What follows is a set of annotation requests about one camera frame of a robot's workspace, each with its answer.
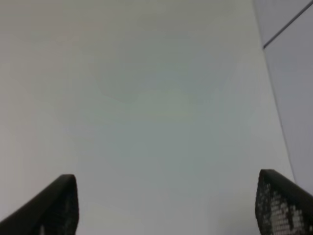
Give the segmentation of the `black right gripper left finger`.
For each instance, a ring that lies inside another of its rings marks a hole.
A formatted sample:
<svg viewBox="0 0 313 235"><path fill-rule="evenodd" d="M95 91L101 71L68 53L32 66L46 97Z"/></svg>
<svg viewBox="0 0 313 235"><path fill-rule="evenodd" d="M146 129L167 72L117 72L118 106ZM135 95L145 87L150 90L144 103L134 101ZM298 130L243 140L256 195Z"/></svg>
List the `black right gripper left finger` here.
<svg viewBox="0 0 313 235"><path fill-rule="evenodd" d="M2 235L74 235L79 223L76 178L63 174L0 222Z"/></svg>

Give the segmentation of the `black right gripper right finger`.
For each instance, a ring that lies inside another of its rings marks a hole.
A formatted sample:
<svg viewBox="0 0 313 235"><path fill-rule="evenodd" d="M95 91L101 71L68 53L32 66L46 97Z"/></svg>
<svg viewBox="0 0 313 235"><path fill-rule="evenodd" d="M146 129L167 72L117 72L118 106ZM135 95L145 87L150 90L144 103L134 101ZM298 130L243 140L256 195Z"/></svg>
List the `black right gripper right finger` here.
<svg viewBox="0 0 313 235"><path fill-rule="evenodd" d="M262 169L255 217L262 235L311 235L313 196L279 172Z"/></svg>

